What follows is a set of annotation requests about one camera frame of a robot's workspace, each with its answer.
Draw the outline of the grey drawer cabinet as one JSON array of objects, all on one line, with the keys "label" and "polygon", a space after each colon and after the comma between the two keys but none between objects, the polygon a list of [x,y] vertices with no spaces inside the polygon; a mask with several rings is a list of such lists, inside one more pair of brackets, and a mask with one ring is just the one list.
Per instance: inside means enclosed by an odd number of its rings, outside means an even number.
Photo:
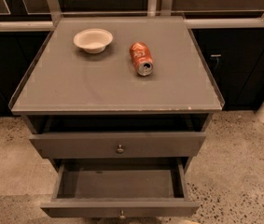
[{"label": "grey drawer cabinet", "polygon": [[[74,36],[105,29],[98,54]],[[145,43],[153,71],[135,71],[130,47]],[[192,33],[178,17],[62,19],[10,102],[32,134],[204,132],[223,100]]]}]

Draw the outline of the round top drawer knob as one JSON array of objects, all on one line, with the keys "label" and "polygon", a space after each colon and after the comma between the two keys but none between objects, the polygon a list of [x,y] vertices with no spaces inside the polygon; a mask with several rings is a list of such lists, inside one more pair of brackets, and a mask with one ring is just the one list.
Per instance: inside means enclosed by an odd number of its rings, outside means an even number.
[{"label": "round top drawer knob", "polygon": [[124,146],[123,146],[123,145],[118,145],[117,153],[118,153],[118,154],[122,154],[122,153],[124,153]]}]

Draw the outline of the round drawer knob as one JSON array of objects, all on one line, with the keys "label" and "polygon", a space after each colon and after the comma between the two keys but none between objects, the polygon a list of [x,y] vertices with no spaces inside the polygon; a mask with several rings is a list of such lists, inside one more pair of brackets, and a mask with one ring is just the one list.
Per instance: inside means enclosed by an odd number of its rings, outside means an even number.
[{"label": "round drawer knob", "polygon": [[118,154],[122,154],[122,153],[124,153],[124,146],[123,146],[123,145],[118,145],[117,153],[118,153]]},{"label": "round drawer knob", "polygon": [[125,213],[123,210],[119,212],[119,219],[126,219]]}]

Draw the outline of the grey top drawer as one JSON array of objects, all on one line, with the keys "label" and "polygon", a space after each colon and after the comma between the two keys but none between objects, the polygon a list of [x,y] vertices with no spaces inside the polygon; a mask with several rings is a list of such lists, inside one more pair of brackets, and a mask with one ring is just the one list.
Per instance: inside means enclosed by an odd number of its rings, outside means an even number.
[{"label": "grey top drawer", "polygon": [[[42,133],[30,141],[48,159],[158,158],[196,156],[205,137],[204,132]],[[118,145],[124,153],[117,153]]]}]

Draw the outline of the grey open middle drawer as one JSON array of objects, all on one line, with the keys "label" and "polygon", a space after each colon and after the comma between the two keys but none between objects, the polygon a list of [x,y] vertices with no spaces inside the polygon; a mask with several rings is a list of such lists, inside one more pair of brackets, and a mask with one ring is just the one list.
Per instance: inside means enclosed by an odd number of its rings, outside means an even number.
[{"label": "grey open middle drawer", "polygon": [[50,217],[186,217],[188,197],[179,158],[67,160],[41,209]]}]

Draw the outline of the round middle drawer knob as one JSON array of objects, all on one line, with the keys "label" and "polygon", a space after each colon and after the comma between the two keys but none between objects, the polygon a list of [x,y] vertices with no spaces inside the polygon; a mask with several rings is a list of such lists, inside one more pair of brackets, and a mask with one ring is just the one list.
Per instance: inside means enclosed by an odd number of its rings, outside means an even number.
[{"label": "round middle drawer knob", "polygon": [[125,213],[123,210],[119,212],[119,219],[126,219]]}]

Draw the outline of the red soda can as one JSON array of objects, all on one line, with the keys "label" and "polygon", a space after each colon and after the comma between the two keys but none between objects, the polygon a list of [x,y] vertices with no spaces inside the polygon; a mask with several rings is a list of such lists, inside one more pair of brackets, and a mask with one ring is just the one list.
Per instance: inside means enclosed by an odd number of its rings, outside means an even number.
[{"label": "red soda can", "polygon": [[133,43],[130,47],[133,67],[138,75],[149,76],[153,71],[153,59],[148,46],[143,42]]}]

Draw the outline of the white paper bowl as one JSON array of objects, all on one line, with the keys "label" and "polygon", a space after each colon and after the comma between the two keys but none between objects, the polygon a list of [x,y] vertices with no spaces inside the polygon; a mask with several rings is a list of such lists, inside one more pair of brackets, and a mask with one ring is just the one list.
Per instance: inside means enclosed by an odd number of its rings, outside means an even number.
[{"label": "white paper bowl", "polygon": [[89,54],[103,52],[113,41],[113,35],[105,29],[86,29],[74,36],[74,44]]}]

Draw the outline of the metal rail frame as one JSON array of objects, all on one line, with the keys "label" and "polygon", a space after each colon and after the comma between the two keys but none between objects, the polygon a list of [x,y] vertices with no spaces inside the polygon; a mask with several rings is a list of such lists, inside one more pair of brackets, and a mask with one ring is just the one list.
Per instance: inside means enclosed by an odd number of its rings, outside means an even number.
[{"label": "metal rail frame", "polygon": [[0,31],[46,31],[61,18],[177,16],[191,29],[264,28],[264,0],[0,0]]}]

